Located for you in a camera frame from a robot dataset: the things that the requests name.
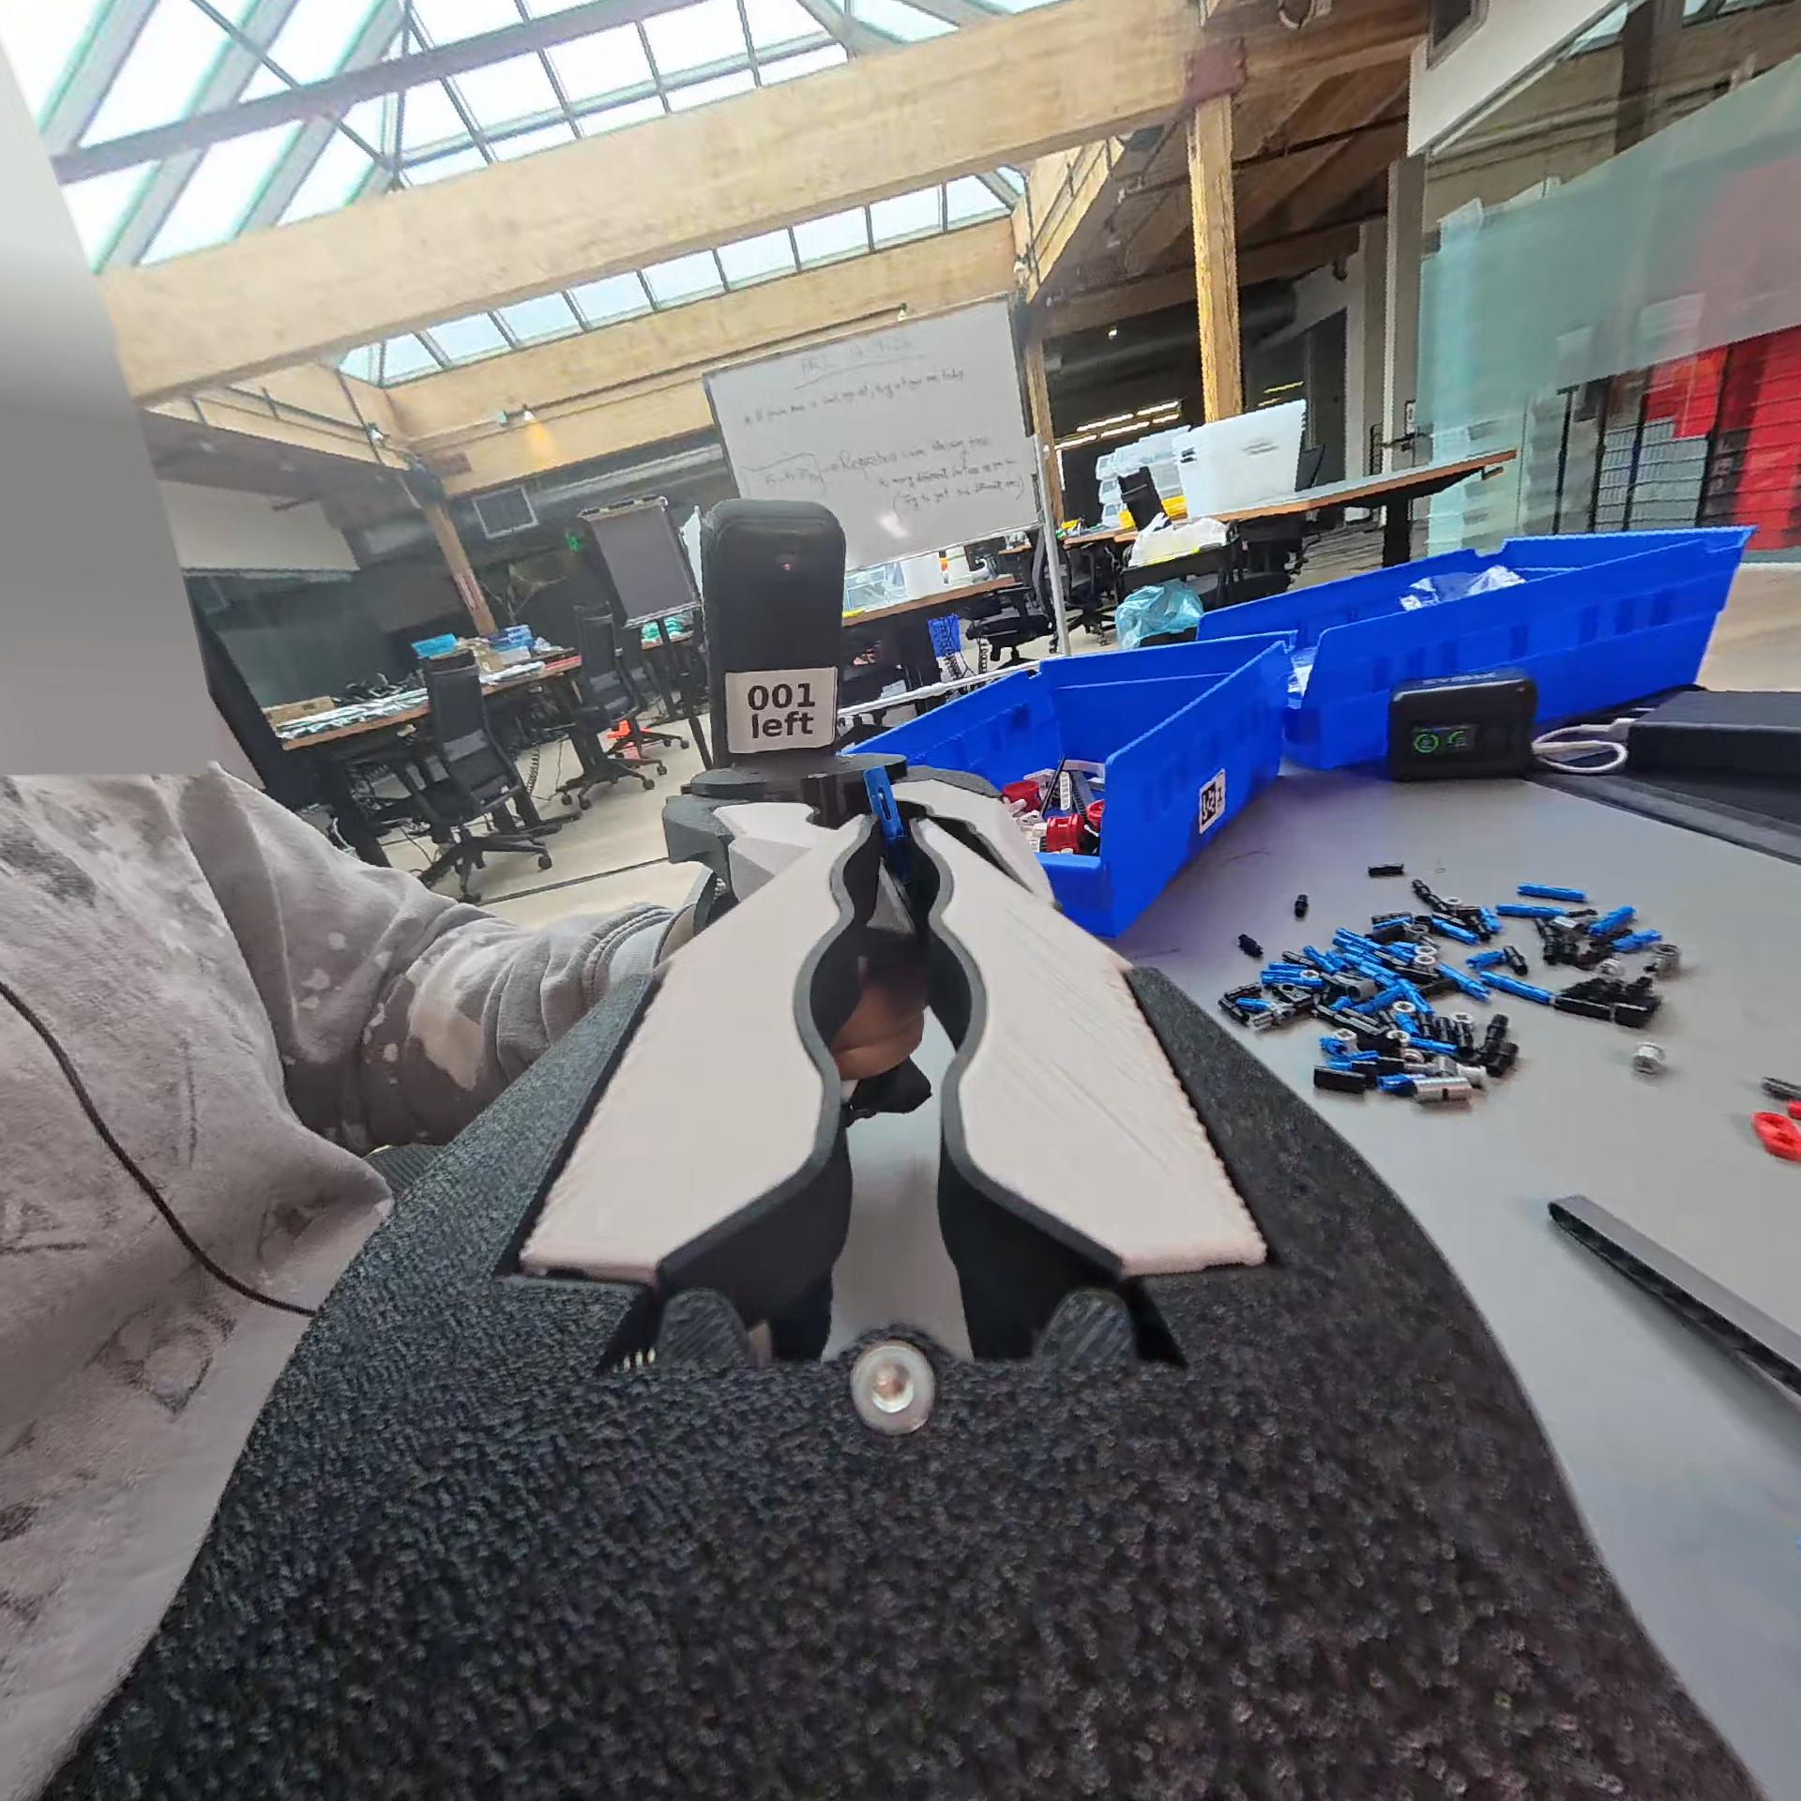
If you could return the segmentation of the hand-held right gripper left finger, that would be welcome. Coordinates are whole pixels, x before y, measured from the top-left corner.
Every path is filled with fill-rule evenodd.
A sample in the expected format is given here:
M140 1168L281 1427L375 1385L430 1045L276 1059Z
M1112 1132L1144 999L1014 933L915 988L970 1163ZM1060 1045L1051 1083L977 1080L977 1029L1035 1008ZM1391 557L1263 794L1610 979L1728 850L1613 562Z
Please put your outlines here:
M879 833L852 819L674 956L532 1217L528 1280L720 1294L779 1361L822 1361L852 1222L834 1042L877 889Z

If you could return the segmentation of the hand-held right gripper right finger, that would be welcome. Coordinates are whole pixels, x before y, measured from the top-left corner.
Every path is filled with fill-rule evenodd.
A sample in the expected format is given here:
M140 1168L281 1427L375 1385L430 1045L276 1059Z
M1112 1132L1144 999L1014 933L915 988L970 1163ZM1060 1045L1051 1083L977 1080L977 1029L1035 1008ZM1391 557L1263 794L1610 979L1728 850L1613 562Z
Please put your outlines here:
M943 821L915 821L915 877L952 1042L937 1217L971 1357L1024 1363L1073 1294L1137 1325L1148 1283L1263 1266L1136 968Z

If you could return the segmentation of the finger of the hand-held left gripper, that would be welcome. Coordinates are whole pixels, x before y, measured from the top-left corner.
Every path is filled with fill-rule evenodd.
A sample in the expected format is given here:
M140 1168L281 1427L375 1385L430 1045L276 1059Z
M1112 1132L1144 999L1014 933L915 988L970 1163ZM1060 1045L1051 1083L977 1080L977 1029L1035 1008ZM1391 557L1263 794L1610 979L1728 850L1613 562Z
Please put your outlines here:
M706 867L726 905L753 899L840 838L840 827L817 821L806 805L710 805L706 827Z
M1042 905L1052 915L1060 910L1040 850L987 778L918 778L918 806L931 827L998 867Z

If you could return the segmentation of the blue technic pin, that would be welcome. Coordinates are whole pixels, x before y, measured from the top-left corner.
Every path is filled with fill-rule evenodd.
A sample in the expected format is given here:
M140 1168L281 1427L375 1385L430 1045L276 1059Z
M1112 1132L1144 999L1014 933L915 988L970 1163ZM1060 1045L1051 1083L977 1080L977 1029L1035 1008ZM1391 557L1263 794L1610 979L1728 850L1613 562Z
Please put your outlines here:
M915 827L907 821L894 800L894 786L891 786L894 773L900 778L907 773L901 760L877 760L863 771L863 781L864 781L868 821L879 844L889 886L894 889L894 903L915 915L918 910Z

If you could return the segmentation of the grey desk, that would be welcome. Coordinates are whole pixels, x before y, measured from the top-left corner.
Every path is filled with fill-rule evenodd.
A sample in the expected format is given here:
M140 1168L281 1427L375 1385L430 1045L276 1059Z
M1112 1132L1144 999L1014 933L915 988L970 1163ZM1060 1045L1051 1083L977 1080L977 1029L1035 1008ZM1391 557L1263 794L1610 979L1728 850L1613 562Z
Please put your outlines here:
M1486 1320L1412 1212L1160 978L1137 979L1267 1260L1002 1290L840 1265L845 1361L931 1344L877 1529L809 1569L845 1722L809 1797L1759 1797L1589 1544Z

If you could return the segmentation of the wooden top office desk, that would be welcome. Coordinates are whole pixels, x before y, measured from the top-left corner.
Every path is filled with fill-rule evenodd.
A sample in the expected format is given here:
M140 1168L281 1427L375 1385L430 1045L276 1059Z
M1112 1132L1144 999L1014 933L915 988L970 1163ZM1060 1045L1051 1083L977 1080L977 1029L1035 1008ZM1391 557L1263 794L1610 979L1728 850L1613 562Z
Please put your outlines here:
M532 725L535 710L545 710L550 725L560 728L560 699L574 693L574 674L577 655L571 647L511 666L483 666L486 720L518 778L524 725ZM389 867L389 839L413 839L424 856L438 856L399 773L413 757L427 751L427 735L419 681L276 725L281 773L303 773L316 786L330 838L362 861Z
M1467 480L1491 480L1515 460L1518 450L1487 450L1476 456L1413 463L1359 483L1308 487L1292 498L1211 514L1211 521L1238 527L1238 523L1263 523L1263 521L1300 521L1335 510L1384 510L1381 553L1384 553L1384 568L1401 568L1412 562L1412 504L1417 498L1443 495Z

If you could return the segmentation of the red plastic toy parts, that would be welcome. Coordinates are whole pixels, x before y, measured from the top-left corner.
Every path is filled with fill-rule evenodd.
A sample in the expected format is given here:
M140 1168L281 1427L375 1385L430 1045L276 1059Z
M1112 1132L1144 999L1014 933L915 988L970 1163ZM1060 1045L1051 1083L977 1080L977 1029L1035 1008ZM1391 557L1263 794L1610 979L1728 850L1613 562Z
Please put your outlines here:
M1101 850L1101 797L1073 797L1067 805L1057 794L1040 794L1030 786L1009 786L1002 794L1014 821L1022 827L1027 848L1047 859L1093 859Z

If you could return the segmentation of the dark display board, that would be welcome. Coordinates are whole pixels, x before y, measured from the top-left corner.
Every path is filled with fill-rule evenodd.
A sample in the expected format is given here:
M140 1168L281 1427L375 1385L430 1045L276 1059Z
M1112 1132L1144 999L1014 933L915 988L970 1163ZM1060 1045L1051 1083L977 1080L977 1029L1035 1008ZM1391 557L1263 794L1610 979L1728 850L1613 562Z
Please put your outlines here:
M669 720L684 720L694 747L710 764L704 725L704 597L662 498L586 510L577 515L618 597L625 647L637 652Z

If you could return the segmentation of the blue bin with square sticker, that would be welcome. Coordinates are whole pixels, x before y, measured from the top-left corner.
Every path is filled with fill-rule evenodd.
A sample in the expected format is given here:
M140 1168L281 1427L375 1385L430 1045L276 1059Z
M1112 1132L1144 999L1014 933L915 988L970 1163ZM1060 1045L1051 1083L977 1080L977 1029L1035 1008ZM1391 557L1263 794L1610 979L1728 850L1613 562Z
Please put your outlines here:
M877 735L864 751L998 794L1057 765L1099 778L1099 848L1042 850L1042 871L1060 910L1112 940L1276 781L1290 674L1282 636L1047 661Z

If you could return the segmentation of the black office chair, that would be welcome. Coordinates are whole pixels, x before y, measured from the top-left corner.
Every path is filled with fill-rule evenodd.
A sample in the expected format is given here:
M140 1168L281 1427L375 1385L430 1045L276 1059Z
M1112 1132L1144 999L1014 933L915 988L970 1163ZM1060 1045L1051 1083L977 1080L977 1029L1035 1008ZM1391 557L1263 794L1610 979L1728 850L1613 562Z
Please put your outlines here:
M427 751L399 773L438 856L419 879L453 877L462 903L479 903L474 875L486 850L535 856L551 867L551 827L538 819L532 787L486 720L483 666L470 647L424 662Z
M689 747L689 742L683 735L642 728L643 699L624 662L610 611L574 609L574 647L571 744L577 778L564 781L556 797L586 816L597 794L618 781L655 787L655 778L668 773L662 747Z

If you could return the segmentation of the pile of blue black pins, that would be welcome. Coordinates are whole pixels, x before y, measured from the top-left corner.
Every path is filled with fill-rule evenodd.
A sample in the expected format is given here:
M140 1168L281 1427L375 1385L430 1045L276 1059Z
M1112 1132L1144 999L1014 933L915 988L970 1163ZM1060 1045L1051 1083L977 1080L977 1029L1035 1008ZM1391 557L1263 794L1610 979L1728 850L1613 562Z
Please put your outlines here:
M1635 1049L1685 972L1675 940L1584 889L1462 899L1395 861L1371 867L1371 879L1406 879L1412 903L1327 924L1298 894L1292 924L1317 936L1290 952L1238 936L1250 979L1219 995L1219 1015L1246 1034L1310 1030L1317 1093L1467 1109L1518 1072L1518 1016L1604 1024Z

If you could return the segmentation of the stack of clear plastic boxes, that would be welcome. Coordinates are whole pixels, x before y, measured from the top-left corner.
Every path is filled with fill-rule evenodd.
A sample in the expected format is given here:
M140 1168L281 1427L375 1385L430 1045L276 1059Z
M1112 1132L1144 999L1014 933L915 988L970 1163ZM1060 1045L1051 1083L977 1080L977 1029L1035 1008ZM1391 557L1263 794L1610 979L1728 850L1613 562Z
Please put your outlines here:
M1157 515L1184 523L1187 498L1184 498L1180 463L1189 445L1192 445L1192 428L1165 428L1101 452L1093 463L1099 510L1101 510L1099 523L1109 531L1124 531L1124 527L1137 531ZM1144 483L1157 489L1157 498L1144 503L1144 510L1137 510L1132 495L1137 495L1137 487Z

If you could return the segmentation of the white plastic storage box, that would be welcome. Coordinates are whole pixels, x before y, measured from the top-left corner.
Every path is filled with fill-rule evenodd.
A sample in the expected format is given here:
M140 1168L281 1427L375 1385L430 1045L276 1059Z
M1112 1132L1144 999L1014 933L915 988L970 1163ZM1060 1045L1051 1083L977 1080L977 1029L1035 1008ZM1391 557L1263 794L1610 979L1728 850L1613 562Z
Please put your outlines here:
M1189 521L1223 521L1298 498L1308 403L1187 428L1174 439Z

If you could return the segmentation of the black power bank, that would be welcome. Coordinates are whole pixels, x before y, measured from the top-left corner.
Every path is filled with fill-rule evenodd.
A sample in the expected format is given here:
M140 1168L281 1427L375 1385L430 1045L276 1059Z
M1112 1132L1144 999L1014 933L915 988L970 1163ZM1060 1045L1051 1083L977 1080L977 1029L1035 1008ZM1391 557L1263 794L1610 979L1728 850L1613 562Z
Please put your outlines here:
M1538 689L1525 672L1486 672L1391 689L1390 781L1491 781L1531 765Z

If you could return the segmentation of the blue storage bin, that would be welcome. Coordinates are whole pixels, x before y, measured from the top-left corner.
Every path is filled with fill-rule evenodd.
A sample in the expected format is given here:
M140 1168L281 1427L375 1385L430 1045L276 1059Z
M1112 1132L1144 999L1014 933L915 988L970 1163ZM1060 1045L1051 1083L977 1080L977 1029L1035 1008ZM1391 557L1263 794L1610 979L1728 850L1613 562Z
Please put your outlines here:
M1745 527L1505 539L1243 602L1207 611L1196 640L1287 636L1310 655L1287 744L1300 765L1340 771L1384 760L1384 708L1412 681L1515 666L1545 725L1696 687L1745 543ZM1486 565L1525 582L1401 611L1406 582Z

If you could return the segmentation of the partly built toy chassis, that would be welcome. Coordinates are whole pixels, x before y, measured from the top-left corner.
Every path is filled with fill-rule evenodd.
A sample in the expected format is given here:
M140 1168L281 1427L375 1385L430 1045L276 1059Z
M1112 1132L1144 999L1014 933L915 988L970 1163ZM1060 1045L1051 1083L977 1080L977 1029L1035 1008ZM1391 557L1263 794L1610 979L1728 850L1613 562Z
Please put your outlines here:
M1665 1250L1648 1232L1629 1226L1592 1199L1570 1195L1545 1212L1570 1242L1600 1255L1638 1294L1665 1304L1723 1357L1745 1363L1799 1399L1799 1325L1767 1315L1767 1307L1698 1270L1698 1265Z

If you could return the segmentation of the black power adapter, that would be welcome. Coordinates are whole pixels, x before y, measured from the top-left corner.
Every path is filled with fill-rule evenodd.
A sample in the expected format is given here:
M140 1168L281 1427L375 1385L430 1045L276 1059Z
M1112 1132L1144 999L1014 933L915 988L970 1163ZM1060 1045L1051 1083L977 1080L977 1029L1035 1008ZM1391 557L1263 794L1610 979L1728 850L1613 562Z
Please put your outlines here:
M1799 693L1675 693L1629 725L1629 771L1799 781Z

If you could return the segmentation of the stack of red crates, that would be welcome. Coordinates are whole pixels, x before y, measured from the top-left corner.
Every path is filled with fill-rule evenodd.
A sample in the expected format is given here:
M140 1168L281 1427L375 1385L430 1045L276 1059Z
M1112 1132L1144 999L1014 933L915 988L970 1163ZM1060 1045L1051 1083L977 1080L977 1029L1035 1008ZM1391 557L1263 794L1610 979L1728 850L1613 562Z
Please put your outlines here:
M1650 369L1633 504L1799 550L1799 328Z

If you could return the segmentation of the black hoodie drawstring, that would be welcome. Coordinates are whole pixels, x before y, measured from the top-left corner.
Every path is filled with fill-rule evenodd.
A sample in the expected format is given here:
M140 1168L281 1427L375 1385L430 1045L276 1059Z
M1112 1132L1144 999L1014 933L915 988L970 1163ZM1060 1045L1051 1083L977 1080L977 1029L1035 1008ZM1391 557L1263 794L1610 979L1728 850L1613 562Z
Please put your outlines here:
M140 1162L134 1162L134 1153L127 1151L127 1141L112 1132L112 1123L102 1120L102 1114L101 1114L92 1091L84 1087L75 1059L62 1049L62 1042L57 1040L57 1030L48 1029L48 1021L6 979L4 979L4 1002L38 1034L38 1042L44 1045L44 1054L52 1059L52 1064L58 1070L62 1083L71 1087L75 1107L84 1116L84 1123L96 1132L96 1140L102 1141L102 1151L112 1153L112 1162L122 1168L127 1184L138 1185L138 1195L165 1222L165 1232L175 1234L175 1242L190 1255L190 1265L202 1275L209 1275L219 1286L226 1286L241 1299L246 1299L246 1304L259 1304L259 1307L276 1312L276 1315L287 1315L287 1320L316 1320L316 1307L296 1304L287 1298L273 1298L273 1294L259 1290L253 1283L231 1275L220 1260L209 1255L209 1250L175 1212L175 1205L165 1200L165 1195L157 1190L157 1184L148 1178L148 1173L140 1168Z

